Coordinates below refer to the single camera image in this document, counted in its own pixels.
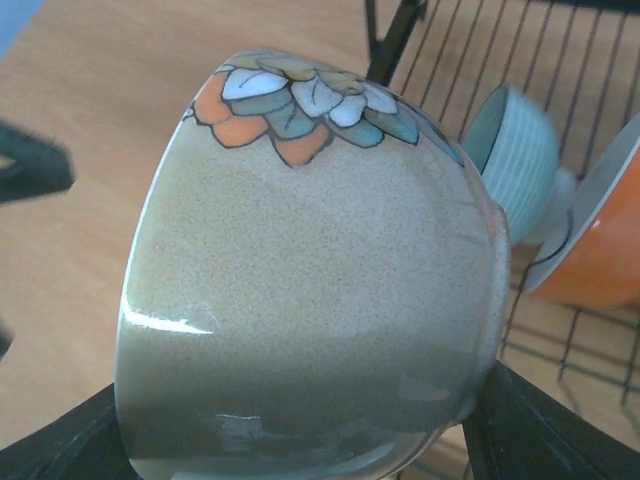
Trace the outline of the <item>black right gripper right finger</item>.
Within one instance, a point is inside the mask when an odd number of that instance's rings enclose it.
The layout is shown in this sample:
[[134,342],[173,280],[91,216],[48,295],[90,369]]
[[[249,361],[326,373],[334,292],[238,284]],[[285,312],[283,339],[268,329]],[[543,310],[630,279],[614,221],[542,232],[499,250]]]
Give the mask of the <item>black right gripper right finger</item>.
[[637,479],[639,453],[498,361],[463,430],[481,480]]

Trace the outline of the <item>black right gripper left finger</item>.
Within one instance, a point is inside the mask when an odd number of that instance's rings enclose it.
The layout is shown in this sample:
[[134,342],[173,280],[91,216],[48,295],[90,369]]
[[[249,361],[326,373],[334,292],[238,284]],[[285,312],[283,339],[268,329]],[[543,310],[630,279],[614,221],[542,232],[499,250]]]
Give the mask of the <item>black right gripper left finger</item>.
[[3,479],[131,479],[108,385],[51,424],[1,450]]

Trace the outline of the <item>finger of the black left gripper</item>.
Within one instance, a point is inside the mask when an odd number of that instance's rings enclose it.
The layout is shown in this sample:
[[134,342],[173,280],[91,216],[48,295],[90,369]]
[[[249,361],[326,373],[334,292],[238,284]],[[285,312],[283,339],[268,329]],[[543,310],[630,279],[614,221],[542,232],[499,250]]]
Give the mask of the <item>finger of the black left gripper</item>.
[[52,140],[1,123],[1,204],[68,191],[75,183],[70,152]]

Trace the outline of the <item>orange bowl white inside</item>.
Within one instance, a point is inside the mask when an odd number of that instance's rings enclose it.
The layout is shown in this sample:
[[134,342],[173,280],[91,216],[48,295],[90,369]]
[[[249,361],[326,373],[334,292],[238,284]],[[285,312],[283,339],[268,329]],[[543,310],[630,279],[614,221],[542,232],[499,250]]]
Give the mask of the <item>orange bowl white inside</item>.
[[638,116],[579,184],[565,218],[527,269],[523,290],[594,308],[639,301]]

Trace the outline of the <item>beige floral bowl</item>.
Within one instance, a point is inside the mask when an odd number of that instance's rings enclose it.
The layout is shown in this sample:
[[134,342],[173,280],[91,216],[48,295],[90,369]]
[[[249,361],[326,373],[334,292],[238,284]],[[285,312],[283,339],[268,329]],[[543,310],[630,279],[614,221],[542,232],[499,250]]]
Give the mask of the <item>beige floral bowl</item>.
[[115,404],[144,479],[388,479],[495,362],[506,215],[387,88],[268,49],[180,119],[124,276]]

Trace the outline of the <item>green patterned bowl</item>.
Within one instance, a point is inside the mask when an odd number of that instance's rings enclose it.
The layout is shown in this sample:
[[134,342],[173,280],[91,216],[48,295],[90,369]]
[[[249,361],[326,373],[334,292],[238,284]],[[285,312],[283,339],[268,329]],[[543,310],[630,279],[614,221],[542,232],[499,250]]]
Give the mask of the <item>green patterned bowl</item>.
[[562,222],[577,187],[576,176],[561,166],[546,112],[502,85],[482,104],[461,146],[504,210],[512,242],[542,244]]

